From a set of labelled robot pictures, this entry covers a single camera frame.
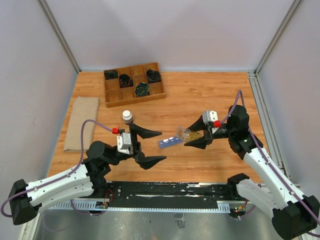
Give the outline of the clear jar of yellow pills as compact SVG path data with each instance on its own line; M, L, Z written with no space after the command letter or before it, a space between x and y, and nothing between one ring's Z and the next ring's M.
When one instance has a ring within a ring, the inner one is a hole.
M200 139L202 135L197 131L191 131L187 128L179 127L176 133L177 137L184 142L191 142Z

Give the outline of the blue weekly pill organizer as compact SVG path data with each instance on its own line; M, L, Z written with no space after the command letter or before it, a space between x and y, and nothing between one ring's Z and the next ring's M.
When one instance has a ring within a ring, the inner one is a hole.
M183 143L184 141L180 139L178 136L172 136L169 138L165 138L163 140L158 141L158 147L160 149L169 148L178 144Z

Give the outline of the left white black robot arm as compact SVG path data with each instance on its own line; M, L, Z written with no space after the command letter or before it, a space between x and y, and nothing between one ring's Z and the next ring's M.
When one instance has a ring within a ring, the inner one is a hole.
M101 198L107 193L105 175L111 166L133 158L144 170L148 170L165 156L145 156L138 137L149 139L162 135L136 125L128 124L129 131L112 128L110 132L117 136L116 145L94 141L88 150L84 150L84 140L80 141L79 162L56 175L26 182L24 179L13 183L7 200L0 207L0 213L11 218L14 225L22 225L33 220L40 212L75 198Z

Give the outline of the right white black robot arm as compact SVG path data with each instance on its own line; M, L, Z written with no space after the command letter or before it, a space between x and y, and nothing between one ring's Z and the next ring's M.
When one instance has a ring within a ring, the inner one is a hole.
M249 127L250 116L242 105L229 108L226 120L219 121L215 111L207 110L188 130L202 131L203 136L185 143L185 146L205 149L215 139L227 139L230 148L260 177L267 190L263 190L244 173L227 180L226 193L232 200L244 198L253 203L271 220L277 234L292 240L310 234L320 225L320 202L305 195L279 169L262 142Z

